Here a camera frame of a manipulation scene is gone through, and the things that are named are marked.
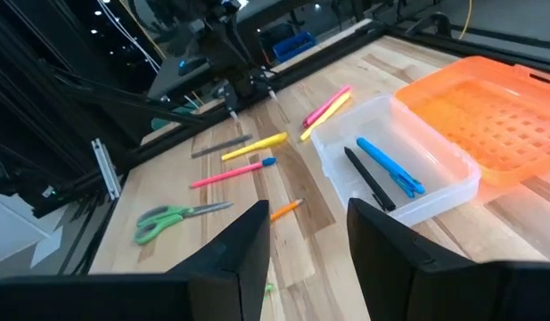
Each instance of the grey pencil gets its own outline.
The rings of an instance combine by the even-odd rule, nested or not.
[[[234,138],[230,141],[226,141],[226,142],[223,142],[221,144],[216,144],[215,146],[211,146],[210,148],[206,148],[202,151],[198,151],[198,152],[194,152],[192,154],[192,158],[198,158],[200,156],[203,156],[203,155],[207,155],[209,154],[210,152],[215,152],[215,151],[218,151],[218,150],[221,150],[221,149],[224,149],[224,148],[227,148],[227,147],[231,147],[233,145],[237,145],[239,143],[242,143],[242,142],[245,142],[245,141],[248,141],[250,139],[253,138],[253,135],[243,135],[243,136],[239,136],[237,138]]]

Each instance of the wooden table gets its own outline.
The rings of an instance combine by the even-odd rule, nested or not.
[[[296,57],[294,63],[353,29]],[[299,143],[301,121],[345,84],[353,86],[353,102],[426,76],[456,58],[403,41],[383,37],[361,50],[279,92],[233,120],[179,144],[133,169],[114,210],[90,273],[161,272],[197,251],[257,200],[277,209],[306,198],[293,214],[272,228],[268,282],[275,290],[265,300],[263,320],[367,320],[345,227],[345,210],[324,176],[310,142]],[[149,135],[153,139],[161,132]],[[281,131],[288,143],[227,162],[222,152],[196,160],[191,152],[243,133],[256,138]],[[195,180],[275,156],[278,164],[253,174],[191,190]],[[481,197],[414,226],[413,229],[475,261],[550,259],[550,174],[533,177],[504,191],[481,188]],[[135,221],[164,204],[201,205],[230,201],[234,206],[168,228],[144,247],[133,243]]]

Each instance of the clear plastic container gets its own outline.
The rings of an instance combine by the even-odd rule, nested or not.
[[[390,173],[356,144],[363,137],[382,150],[425,187],[415,198],[391,179]],[[323,172],[330,178],[342,206],[357,197],[380,206],[372,190],[344,153],[350,148],[397,208],[390,215],[412,226],[471,200],[479,190],[479,165],[458,145],[413,114],[391,95],[373,100],[327,120],[314,129],[314,144]]]

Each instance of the highlighter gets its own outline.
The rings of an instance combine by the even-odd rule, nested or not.
[[[231,160],[232,158],[241,156],[247,152],[256,151],[258,149],[267,148],[275,144],[279,144],[286,140],[286,137],[288,134],[286,132],[276,134],[274,136],[270,136],[269,138],[265,138],[263,140],[259,140],[258,142],[254,144],[250,144],[249,146],[243,147],[241,149],[238,149],[234,152],[227,153],[223,156],[221,156],[222,161]]]
[[[204,185],[207,185],[207,184],[218,182],[220,180],[223,180],[223,179],[226,179],[226,178],[229,178],[229,177],[236,177],[237,175],[241,175],[241,174],[250,172],[252,170],[262,169],[264,167],[274,165],[275,163],[276,163],[276,158],[275,157],[265,158],[264,160],[258,161],[254,164],[243,166],[243,167],[238,168],[238,169],[233,169],[233,170],[230,170],[226,173],[215,175],[214,177],[209,177],[209,178],[202,179],[201,181],[197,181],[197,182],[191,184],[190,187],[191,188],[201,187],[201,186],[204,186]]]
[[[316,128],[318,125],[322,124],[323,122],[327,121],[330,116],[332,116],[350,97],[352,96],[351,92],[347,92],[344,95],[341,95],[332,105],[330,108],[328,108],[322,116],[320,116],[319,119],[317,119],[314,124],[310,125],[310,127],[300,135],[300,140],[305,141],[310,137],[310,134],[312,133],[312,129]]]
[[[352,89],[351,86],[345,86],[342,88],[336,95],[332,96],[328,102],[326,102],[324,105],[322,105],[320,108],[317,108],[315,111],[312,111],[305,119],[302,121],[302,126],[304,128],[309,128],[314,122],[320,118],[324,114],[325,111],[332,106],[332,103],[334,103],[338,98],[340,98],[342,95],[346,94],[348,91]]]

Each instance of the blue bin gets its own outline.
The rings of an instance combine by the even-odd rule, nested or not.
[[[297,54],[300,54],[316,45],[316,38],[309,32],[303,31],[298,35],[281,41],[273,46],[273,52],[279,62],[286,62]]]

